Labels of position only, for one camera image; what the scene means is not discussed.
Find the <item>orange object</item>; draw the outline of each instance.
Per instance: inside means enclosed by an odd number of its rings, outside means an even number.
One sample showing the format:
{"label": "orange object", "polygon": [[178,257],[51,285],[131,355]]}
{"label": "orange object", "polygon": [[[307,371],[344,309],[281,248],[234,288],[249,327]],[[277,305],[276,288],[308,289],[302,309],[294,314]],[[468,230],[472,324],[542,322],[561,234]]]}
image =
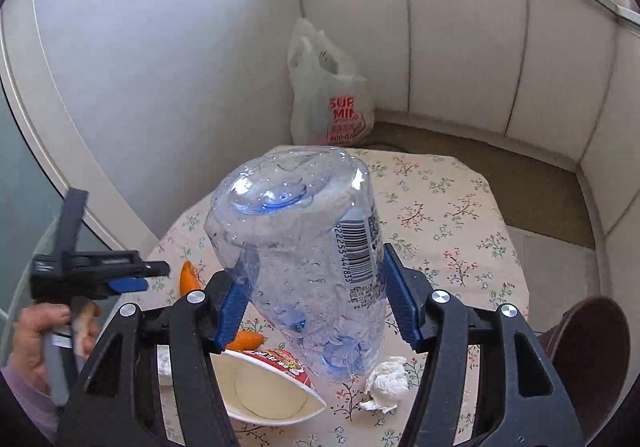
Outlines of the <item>orange object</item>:
{"label": "orange object", "polygon": [[233,342],[226,345],[227,350],[249,351],[255,350],[264,342],[264,335],[251,330],[240,330]]}
{"label": "orange object", "polygon": [[200,283],[196,277],[195,269],[191,261],[185,261],[180,271],[180,297],[191,290],[200,290]]}

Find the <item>floral pattern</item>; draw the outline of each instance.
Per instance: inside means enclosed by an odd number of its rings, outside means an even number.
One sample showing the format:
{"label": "floral pattern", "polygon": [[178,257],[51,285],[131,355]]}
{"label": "floral pattern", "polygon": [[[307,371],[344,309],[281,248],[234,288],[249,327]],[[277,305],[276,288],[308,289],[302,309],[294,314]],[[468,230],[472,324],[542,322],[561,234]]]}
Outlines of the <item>floral pattern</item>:
{"label": "floral pattern", "polygon": [[[450,157],[365,149],[352,149],[350,153],[369,167],[384,241],[392,244],[406,267],[421,271],[433,286],[450,291],[465,304],[493,310],[511,302],[524,316],[528,315],[529,293],[522,269],[500,210],[482,176]],[[150,260],[169,263],[171,276],[151,279],[148,291],[125,294],[121,303],[136,302],[142,309],[174,303],[185,259],[193,263],[203,287],[222,269],[204,231],[209,206],[210,196],[206,196],[187,210],[151,253]],[[287,349],[282,334],[252,305],[248,306],[241,327],[267,337],[262,349]],[[312,377],[327,403],[324,413],[292,427],[272,428],[232,420],[240,444],[396,447],[424,372],[426,355],[416,354],[402,340],[388,305],[383,334],[380,361],[391,355],[407,359],[404,367],[410,392],[396,410],[383,414],[359,406],[362,400],[369,399],[364,393],[366,377],[353,377],[345,384]],[[473,427],[478,347],[468,348],[466,368],[457,443],[468,439]],[[168,437],[184,444],[170,386],[162,386],[161,401]]]}

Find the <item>clear plastic bottle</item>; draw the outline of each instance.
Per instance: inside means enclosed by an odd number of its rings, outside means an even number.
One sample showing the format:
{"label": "clear plastic bottle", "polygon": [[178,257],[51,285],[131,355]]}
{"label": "clear plastic bottle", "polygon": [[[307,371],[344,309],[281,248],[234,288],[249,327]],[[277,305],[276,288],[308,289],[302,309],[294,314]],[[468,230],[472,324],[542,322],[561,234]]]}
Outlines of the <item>clear plastic bottle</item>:
{"label": "clear plastic bottle", "polygon": [[218,259],[318,377],[374,366],[385,322],[382,236],[367,166],[336,147],[251,160],[213,194]]}

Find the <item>human hand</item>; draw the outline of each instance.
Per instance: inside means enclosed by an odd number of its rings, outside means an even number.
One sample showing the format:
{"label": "human hand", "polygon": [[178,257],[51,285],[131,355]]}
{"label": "human hand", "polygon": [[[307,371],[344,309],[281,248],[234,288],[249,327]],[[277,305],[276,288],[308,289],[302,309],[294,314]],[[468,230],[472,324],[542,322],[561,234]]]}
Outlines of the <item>human hand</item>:
{"label": "human hand", "polygon": [[[94,316],[99,315],[94,305]],[[41,303],[20,312],[15,325],[12,364],[20,377],[41,393],[49,393],[49,383],[42,356],[42,332],[55,326],[68,324],[71,310],[63,304]],[[82,339],[82,354],[87,358],[95,347],[100,328],[94,319],[89,324],[88,334]]]}

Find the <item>white plastic bag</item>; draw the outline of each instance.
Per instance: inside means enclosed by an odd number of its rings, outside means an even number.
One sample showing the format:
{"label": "white plastic bag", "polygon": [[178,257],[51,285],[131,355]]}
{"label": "white plastic bag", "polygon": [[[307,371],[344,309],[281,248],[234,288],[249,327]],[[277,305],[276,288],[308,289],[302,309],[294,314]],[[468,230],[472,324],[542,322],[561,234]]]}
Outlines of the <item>white plastic bag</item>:
{"label": "white plastic bag", "polygon": [[355,63],[306,19],[298,19],[287,53],[296,145],[348,145],[373,129],[367,81]]}

